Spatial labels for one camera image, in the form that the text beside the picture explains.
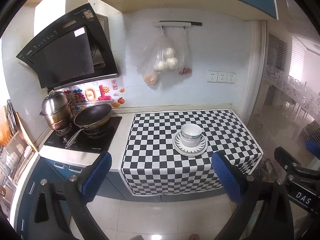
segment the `gas stove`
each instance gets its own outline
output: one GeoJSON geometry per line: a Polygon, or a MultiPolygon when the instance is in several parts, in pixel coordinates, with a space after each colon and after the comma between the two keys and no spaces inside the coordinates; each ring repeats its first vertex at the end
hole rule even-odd
{"type": "MultiPolygon", "coordinates": [[[[76,142],[72,144],[68,150],[89,153],[100,153],[102,150],[107,151],[121,119],[121,116],[110,117],[106,126],[98,133],[85,134],[84,131],[82,131],[76,139],[76,142]]],[[[47,138],[44,145],[65,149],[66,143],[78,130],[79,127],[72,124],[67,129],[64,129],[64,131],[54,131],[47,138]]]]}

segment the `wok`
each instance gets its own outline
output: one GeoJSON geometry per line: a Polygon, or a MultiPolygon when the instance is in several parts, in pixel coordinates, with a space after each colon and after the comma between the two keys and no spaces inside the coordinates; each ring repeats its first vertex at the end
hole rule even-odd
{"type": "Polygon", "coordinates": [[[112,107],[108,104],[96,104],[82,110],[74,119],[74,124],[80,128],[67,142],[68,149],[77,139],[81,131],[96,131],[103,128],[109,121],[112,107]]]}

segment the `white plate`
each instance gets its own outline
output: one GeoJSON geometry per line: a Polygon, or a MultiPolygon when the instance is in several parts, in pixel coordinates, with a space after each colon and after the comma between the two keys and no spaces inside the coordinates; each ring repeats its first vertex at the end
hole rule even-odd
{"type": "Polygon", "coordinates": [[[201,135],[200,143],[196,147],[187,147],[182,144],[180,140],[180,131],[177,131],[172,136],[172,145],[177,150],[178,153],[185,156],[198,156],[204,153],[208,147],[208,140],[205,136],[201,135]]]}

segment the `white bowl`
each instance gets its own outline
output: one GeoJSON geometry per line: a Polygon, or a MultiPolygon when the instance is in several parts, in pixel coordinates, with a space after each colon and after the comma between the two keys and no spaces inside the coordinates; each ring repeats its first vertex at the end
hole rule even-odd
{"type": "Polygon", "coordinates": [[[181,135],[188,139],[199,138],[202,133],[202,128],[195,123],[186,123],[181,126],[181,135]]]}
{"type": "Polygon", "coordinates": [[[181,139],[181,142],[182,142],[182,144],[184,146],[195,147],[200,143],[201,137],[198,137],[198,138],[195,138],[195,139],[188,139],[188,138],[185,138],[184,136],[181,135],[180,139],[181,139]]]}

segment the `dish rack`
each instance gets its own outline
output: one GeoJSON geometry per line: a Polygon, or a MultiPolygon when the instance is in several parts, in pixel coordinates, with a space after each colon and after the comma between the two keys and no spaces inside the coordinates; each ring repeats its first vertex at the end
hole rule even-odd
{"type": "Polygon", "coordinates": [[[11,101],[0,108],[0,206],[9,217],[19,179],[29,160],[37,152],[11,101]]]}

